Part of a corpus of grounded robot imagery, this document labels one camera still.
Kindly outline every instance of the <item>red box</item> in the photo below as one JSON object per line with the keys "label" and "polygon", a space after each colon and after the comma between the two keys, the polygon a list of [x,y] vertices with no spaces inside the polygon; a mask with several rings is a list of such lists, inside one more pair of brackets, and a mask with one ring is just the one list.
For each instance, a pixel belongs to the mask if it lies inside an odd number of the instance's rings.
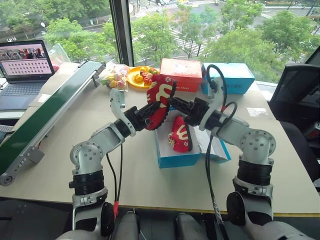
{"label": "red box", "polygon": [[160,74],[176,81],[176,90],[193,92],[202,82],[201,62],[163,58]]}

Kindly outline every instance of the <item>desk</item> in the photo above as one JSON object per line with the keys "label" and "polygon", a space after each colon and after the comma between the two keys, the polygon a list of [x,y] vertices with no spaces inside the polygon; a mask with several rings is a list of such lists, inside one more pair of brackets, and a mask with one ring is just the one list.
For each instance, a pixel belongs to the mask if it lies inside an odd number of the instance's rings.
{"label": "desk", "polygon": [[[177,92],[178,97],[194,98],[195,94]],[[271,173],[273,211],[297,216],[320,216],[320,198],[297,153],[282,126],[271,113],[267,102],[255,84],[245,95],[230,95],[236,100],[236,116],[250,123],[252,128],[264,129],[276,139],[272,154],[274,166]],[[144,90],[130,87],[125,93],[126,108],[146,104]],[[264,108],[264,116],[251,117],[247,108]],[[89,85],[70,109],[41,142],[45,156],[40,163],[26,169],[10,186],[0,186],[0,196],[26,200],[71,203],[74,165],[69,159],[72,146],[87,140],[98,128],[116,119],[111,112],[109,90],[100,85]],[[227,144],[232,160],[211,164],[212,187],[221,211],[226,211],[226,199],[234,191],[232,178],[237,174],[238,156],[235,146]],[[143,130],[128,137],[123,144],[123,174],[121,206],[162,208],[182,211],[210,212],[212,202],[205,174],[204,158],[195,166],[159,169],[154,134]],[[120,170],[120,149],[109,154],[117,175]],[[107,201],[113,203],[114,180],[106,158],[102,160],[104,184],[108,189]]]}

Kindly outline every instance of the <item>glass window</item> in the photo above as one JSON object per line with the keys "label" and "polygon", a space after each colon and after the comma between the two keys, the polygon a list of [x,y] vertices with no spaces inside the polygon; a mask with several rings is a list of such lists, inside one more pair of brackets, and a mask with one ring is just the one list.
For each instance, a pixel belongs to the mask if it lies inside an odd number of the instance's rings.
{"label": "glass window", "polygon": [[304,63],[320,45],[320,6],[263,0],[131,0],[136,66],[162,58],[246,63],[277,83],[286,63]]}
{"label": "glass window", "polygon": [[0,41],[45,41],[53,64],[118,62],[109,0],[0,1]]}

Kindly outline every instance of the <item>yellow plate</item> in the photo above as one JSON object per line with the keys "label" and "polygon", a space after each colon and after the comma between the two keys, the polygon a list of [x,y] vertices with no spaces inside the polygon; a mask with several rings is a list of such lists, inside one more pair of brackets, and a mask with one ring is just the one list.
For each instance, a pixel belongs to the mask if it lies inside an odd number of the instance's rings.
{"label": "yellow plate", "polygon": [[[146,67],[146,66],[136,66],[134,68],[131,68],[128,71],[128,76],[127,76],[128,83],[130,83],[131,85],[133,85],[137,88],[148,89],[148,88],[150,88],[151,85],[145,85],[144,81],[142,81],[141,83],[136,83],[132,80],[134,75],[140,74],[140,68],[142,68],[142,67]],[[153,67],[149,67],[149,68],[151,68],[153,71],[159,72],[158,70],[156,70]]]}

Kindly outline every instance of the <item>red shoe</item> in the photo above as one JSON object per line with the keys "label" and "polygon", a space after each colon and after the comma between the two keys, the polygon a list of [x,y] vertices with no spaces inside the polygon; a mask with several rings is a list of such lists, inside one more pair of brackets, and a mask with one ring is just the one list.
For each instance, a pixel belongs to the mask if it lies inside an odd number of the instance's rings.
{"label": "red shoe", "polygon": [[192,150],[189,126],[185,123],[182,116],[175,118],[171,131],[168,135],[168,140],[173,150],[179,153],[186,153]]}
{"label": "red shoe", "polygon": [[151,88],[146,92],[147,102],[160,101],[159,109],[149,117],[150,123],[145,129],[155,130],[164,122],[169,111],[169,98],[176,91],[176,83],[170,78],[159,74],[152,76]]}

